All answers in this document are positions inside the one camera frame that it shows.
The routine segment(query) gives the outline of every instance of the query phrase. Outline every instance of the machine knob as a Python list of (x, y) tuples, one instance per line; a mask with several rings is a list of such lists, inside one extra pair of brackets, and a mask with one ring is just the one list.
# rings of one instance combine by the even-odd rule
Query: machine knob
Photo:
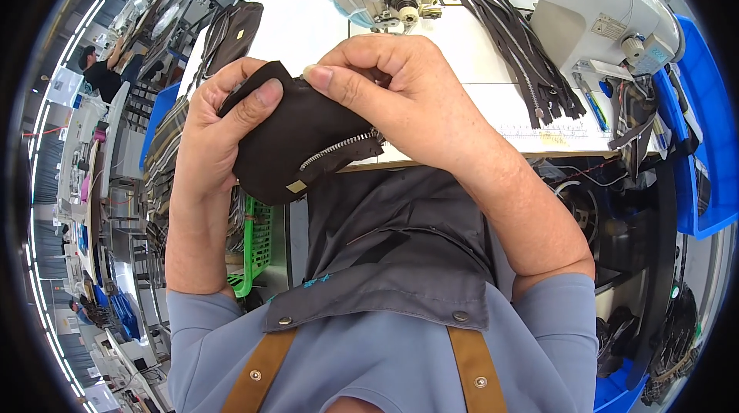
[(404, 7), (398, 11), (398, 18), (404, 25), (418, 23), (418, 9), (412, 6)]
[(639, 38), (624, 39), (624, 42), (621, 43), (621, 50), (630, 63), (641, 60), (642, 56), (644, 56), (644, 44)]

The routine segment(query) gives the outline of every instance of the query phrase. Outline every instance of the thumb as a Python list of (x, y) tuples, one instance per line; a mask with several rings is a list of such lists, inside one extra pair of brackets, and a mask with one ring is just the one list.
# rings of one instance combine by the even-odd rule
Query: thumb
[(303, 70), (303, 77), (316, 91), (373, 124), (375, 118), (383, 118), (387, 104), (398, 100), (394, 92), (345, 67), (309, 65)]
[(236, 104), (220, 122), (218, 132), (232, 142), (266, 120), (282, 100), (282, 83), (272, 78)]

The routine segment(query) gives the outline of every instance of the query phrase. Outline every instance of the brown strap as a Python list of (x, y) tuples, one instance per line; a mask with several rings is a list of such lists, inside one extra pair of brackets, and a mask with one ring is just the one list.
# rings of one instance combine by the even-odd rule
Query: brown strap
[(298, 328), (265, 334), (228, 394), (222, 413), (257, 413)]
[(467, 413), (506, 413), (503, 391), (483, 334), (453, 326), (446, 329), (457, 360)]

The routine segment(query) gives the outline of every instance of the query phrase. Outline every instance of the black t-shirt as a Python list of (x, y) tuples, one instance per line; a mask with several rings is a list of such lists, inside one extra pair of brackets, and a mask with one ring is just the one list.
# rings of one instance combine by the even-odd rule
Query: black t-shirt
[(103, 102), (110, 104), (120, 89), (120, 75), (108, 70), (108, 61), (95, 62), (84, 72), (85, 81), (90, 83), (92, 90), (100, 91)]

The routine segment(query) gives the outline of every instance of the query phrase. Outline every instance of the light blue shirt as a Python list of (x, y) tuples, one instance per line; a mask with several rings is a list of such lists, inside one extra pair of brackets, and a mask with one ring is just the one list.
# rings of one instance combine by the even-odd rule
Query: light blue shirt
[[(595, 290), (585, 275), (550, 277), (515, 309), (490, 284), (483, 332), (508, 411), (593, 411)], [(269, 304), (247, 315), (222, 294), (167, 295), (172, 329), (168, 385), (178, 413), (219, 411), (262, 340)], [(337, 397), (384, 413), (465, 411), (446, 327), (387, 311), (300, 326), (262, 412), (323, 412)]]

